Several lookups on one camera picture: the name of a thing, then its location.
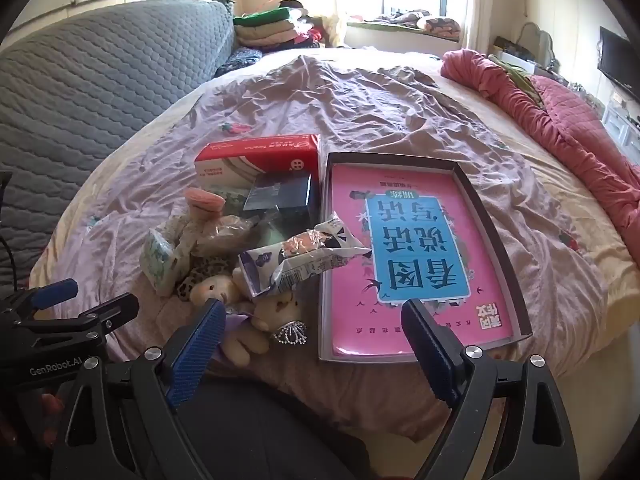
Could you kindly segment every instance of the wrapped snack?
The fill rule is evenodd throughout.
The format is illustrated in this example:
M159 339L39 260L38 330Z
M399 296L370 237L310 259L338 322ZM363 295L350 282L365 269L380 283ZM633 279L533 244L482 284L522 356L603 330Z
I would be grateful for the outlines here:
M358 254L370 253L333 213L314 229L284 242L240 254L240 266L251 295L279 294L296 283L344 266Z

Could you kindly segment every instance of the white cabinet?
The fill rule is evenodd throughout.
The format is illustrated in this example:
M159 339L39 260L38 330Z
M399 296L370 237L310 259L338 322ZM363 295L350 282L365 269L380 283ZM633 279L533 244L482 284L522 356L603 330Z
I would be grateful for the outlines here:
M640 164L640 131L626 118L626 110L609 103L602 124L620 151L634 164Z

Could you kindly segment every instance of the book cover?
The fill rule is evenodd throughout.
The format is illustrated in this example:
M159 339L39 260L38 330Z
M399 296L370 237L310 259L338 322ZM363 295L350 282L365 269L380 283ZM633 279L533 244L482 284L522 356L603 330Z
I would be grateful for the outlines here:
M412 354L400 323L411 298L464 345L513 336L497 273L452 174L335 164L330 195L372 248L370 258L332 270L334 355Z

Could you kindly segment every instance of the red quilt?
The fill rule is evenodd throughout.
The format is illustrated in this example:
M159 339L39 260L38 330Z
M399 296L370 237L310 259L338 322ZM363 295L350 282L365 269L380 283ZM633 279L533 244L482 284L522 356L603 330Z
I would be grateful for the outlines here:
M497 104L580 178L640 264L640 171L618 151L594 111L555 81L533 77L546 107L541 110L502 68L474 50L447 52L443 62L442 76Z

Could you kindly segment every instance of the gray quilted cover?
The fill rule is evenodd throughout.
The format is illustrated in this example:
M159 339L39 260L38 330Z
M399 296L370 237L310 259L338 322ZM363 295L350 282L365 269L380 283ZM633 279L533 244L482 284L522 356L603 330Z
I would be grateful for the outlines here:
M0 52L0 170L14 171L0 229L22 282L89 174L212 79L233 43L223 4L152 0L80 14ZM0 247L0 292L9 283Z

